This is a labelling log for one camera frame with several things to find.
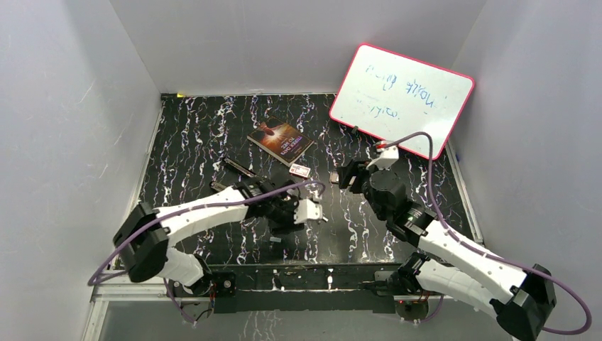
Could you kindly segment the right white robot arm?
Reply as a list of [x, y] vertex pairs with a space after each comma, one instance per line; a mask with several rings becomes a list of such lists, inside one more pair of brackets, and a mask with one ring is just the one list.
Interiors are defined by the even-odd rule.
[[546, 268], [497, 261], [477, 243], [444, 227], [435, 212], [411, 200], [393, 170], [368, 161], [337, 168], [341, 189], [362, 194], [397, 239], [424, 251], [412, 254], [389, 279], [409, 294], [421, 290], [451, 296], [492, 316], [511, 336], [536, 340], [556, 305]]

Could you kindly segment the beige stapler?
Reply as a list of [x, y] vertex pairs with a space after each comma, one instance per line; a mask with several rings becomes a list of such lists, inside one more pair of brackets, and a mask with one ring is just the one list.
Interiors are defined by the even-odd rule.
[[222, 184], [222, 183], [217, 182], [217, 181], [212, 181], [209, 184], [209, 186], [216, 193], [219, 193], [219, 192], [222, 192], [222, 191], [228, 190], [228, 189], [230, 189], [230, 190], [235, 190], [236, 189], [236, 187], [234, 185], [225, 185], [225, 184]]

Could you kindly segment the black stapler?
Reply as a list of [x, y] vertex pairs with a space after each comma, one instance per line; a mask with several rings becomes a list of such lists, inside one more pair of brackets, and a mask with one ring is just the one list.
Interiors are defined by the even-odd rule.
[[252, 170], [244, 167], [243, 165], [241, 165], [240, 163], [236, 162], [235, 160], [228, 158], [228, 157], [224, 157], [221, 160], [228, 168], [232, 169], [233, 171], [236, 171], [239, 175], [242, 176], [243, 181], [244, 182], [251, 182], [252, 180], [262, 180], [263, 177], [257, 173], [254, 173]]

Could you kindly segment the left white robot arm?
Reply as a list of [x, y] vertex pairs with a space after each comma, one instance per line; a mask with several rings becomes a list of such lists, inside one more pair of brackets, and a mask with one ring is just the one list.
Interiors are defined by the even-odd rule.
[[206, 261], [176, 249], [176, 244], [219, 225], [264, 217], [272, 234], [303, 229], [322, 218], [317, 196], [292, 193], [294, 181], [274, 183], [252, 177], [192, 202], [171, 207], [137, 205], [114, 236], [129, 280], [142, 283], [160, 277], [178, 283], [194, 296], [203, 296], [214, 284]]

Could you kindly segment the red white staple box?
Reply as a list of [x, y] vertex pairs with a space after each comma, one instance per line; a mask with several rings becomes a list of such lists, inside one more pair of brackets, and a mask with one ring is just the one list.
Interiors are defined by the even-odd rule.
[[302, 166], [296, 163], [293, 163], [289, 168], [289, 173], [291, 175], [307, 179], [310, 176], [311, 169], [306, 166]]

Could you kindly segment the cardboard staple tray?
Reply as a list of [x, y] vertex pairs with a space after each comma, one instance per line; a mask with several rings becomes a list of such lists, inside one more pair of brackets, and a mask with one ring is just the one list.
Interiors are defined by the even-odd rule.
[[329, 182], [332, 184], [339, 184], [339, 174], [337, 172], [331, 172], [329, 174]]

